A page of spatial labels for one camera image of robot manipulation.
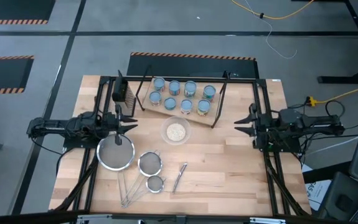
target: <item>wooden table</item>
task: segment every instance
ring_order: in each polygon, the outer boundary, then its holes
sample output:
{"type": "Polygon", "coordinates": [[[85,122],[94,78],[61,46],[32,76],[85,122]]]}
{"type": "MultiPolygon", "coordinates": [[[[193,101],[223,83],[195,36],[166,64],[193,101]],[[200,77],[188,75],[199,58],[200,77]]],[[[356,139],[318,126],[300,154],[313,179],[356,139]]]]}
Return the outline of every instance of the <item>wooden table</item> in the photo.
{"type": "MultiPolygon", "coordinates": [[[[100,76],[86,75],[79,89],[73,115],[92,111],[100,76]]],[[[282,84],[267,80],[268,96],[273,110],[286,108],[282,84]]],[[[130,82],[133,91],[139,82],[130,82]]],[[[142,99],[146,87],[142,87],[142,99]]],[[[251,84],[228,83],[222,115],[214,129],[190,121],[192,135],[183,145],[171,146],[160,135],[160,127],[169,116],[141,111],[137,106],[134,118],[138,127],[127,132],[136,149],[135,162],[125,171],[131,185],[138,175],[137,159],[146,151],[159,149],[163,161],[161,177],[166,177],[164,191],[146,194],[128,208],[121,208],[117,174],[98,166],[91,212],[271,216],[270,197],[263,155],[252,148],[252,139],[234,129],[234,121],[248,116],[254,102],[251,84]],[[184,162],[188,163],[176,193],[174,181],[184,162]]],[[[281,153],[281,163],[288,190],[304,210],[310,212],[299,161],[290,153],[281,153]]],[[[61,160],[50,201],[50,208],[60,205],[77,183],[83,149],[74,149],[61,160]]],[[[80,208],[84,207],[87,186],[83,188],[80,208]]],[[[280,191],[276,187],[279,211],[283,213],[280,191]]]]}

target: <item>small glass jar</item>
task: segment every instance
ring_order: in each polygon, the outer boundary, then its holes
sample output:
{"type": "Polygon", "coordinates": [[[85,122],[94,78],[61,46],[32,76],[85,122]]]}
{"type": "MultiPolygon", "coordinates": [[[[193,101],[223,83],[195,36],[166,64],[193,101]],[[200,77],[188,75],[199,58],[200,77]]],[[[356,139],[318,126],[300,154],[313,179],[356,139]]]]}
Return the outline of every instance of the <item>small glass jar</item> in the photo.
{"type": "Polygon", "coordinates": [[[169,93],[172,96],[177,96],[180,94],[180,83],[178,81],[171,81],[169,83],[169,93]]]}
{"type": "Polygon", "coordinates": [[[158,91],[153,91],[149,94],[149,100],[153,106],[159,106],[162,102],[161,93],[158,91]]]}
{"type": "Polygon", "coordinates": [[[176,100],[174,98],[167,98],[165,100],[165,108],[167,110],[173,110],[176,107],[176,100]]]}
{"type": "Polygon", "coordinates": [[[155,91],[164,91],[165,90],[165,79],[162,77],[157,77],[154,79],[154,89],[155,91]]]}
{"type": "Polygon", "coordinates": [[[192,109],[192,102],[190,100],[183,100],[180,105],[180,111],[182,114],[189,114],[192,109]]]}
{"type": "Polygon", "coordinates": [[[184,96],[188,98],[193,98],[196,90],[197,84],[193,81],[188,81],[184,85],[184,96]]]}
{"type": "Polygon", "coordinates": [[[200,100],[198,102],[198,110],[197,113],[199,116],[206,116],[210,110],[210,102],[209,100],[200,100]]]}
{"type": "Polygon", "coordinates": [[[212,102],[212,100],[214,99],[215,93],[216,93],[215,87],[213,87],[211,85],[207,85],[204,88],[204,94],[202,95],[202,98],[212,102]]]}

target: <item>white paper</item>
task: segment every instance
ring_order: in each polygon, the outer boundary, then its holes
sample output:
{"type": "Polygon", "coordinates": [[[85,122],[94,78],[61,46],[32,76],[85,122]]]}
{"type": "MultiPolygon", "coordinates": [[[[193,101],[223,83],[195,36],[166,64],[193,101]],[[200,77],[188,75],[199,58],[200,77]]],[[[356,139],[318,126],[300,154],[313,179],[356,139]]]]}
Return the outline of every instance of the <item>white paper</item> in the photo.
{"type": "MultiPolygon", "coordinates": [[[[311,170],[312,168],[308,167],[306,164],[303,164],[302,172],[307,172],[311,170]]],[[[330,183],[331,183],[330,180],[322,180],[311,184],[305,184],[306,193],[308,195],[308,198],[310,199],[309,204],[313,210],[317,211],[318,208],[320,207],[320,204],[323,201],[323,198],[328,190],[330,183]]]]}

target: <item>mesh strainer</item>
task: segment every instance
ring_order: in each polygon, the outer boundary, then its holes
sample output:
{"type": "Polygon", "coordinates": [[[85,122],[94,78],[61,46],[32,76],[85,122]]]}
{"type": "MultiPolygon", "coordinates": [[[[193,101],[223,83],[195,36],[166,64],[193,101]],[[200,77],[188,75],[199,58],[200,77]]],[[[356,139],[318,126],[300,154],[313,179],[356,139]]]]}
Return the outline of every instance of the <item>mesh strainer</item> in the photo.
{"type": "Polygon", "coordinates": [[[111,134],[102,139],[97,146],[97,158],[100,164],[112,171],[118,171],[118,186],[120,191],[121,203],[123,203],[122,195],[126,195],[126,181],[123,170],[128,168],[134,159],[134,145],[130,139],[119,134],[121,145],[115,143],[116,134],[111,134]],[[124,192],[121,190],[121,182],[123,183],[124,192]]]}
{"type": "Polygon", "coordinates": [[[148,192],[151,192],[153,194],[158,194],[162,192],[162,190],[164,189],[164,182],[165,180],[162,180],[162,178],[157,175],[152,175],[148,177],[145,188],[136,191],[134,195],[130,197],[124,205],[122,205],[122,207],[127,208],[129,205],[137,201],[139,198],[141,198],[143,195],[145,195],[148,192]]]}
{"type": "Polygon", "coordinates": [[[151,176],[158,175],[162,170],[162,160],[159,157],[159,152],[145,152],[140,156],[137,165],[140,174],[137,176],[136,180],[127,191],[123,203],[121,203],[122,207],[124,208],[126,208],[131,203],[131,201],[136,198],[138,190],[146,177],[150,178],[151,176]]]}

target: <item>clear glass bowl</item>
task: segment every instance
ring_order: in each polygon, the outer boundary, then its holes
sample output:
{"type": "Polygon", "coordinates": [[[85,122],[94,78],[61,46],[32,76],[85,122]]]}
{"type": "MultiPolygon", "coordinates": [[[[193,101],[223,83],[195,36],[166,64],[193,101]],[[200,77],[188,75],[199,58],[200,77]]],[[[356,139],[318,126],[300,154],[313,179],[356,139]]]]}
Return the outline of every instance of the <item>clear glass bowl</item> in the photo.
{"type": "Polygon", "coordinates": [[[185,143],[190,138],[190,135],[191,135],[190,123],[186,119],[178,117],[178,116],[171,116],[170,118],[166,119],[165,122],[163,122],[163,124],[161,126],[161,136],[162,136],[162,138],[167,143],[169,143],[171,145],[174,145],[174,146],[177,146],[177,145],[185,143]],[[186,135],[180,141],[172,141],[167,137],[167,132],[166,132],[167,127],[169,127],[169,125],[175,124],[175,123],[181,124],[184,127],[184,129],[186,130],[186,135]]]}

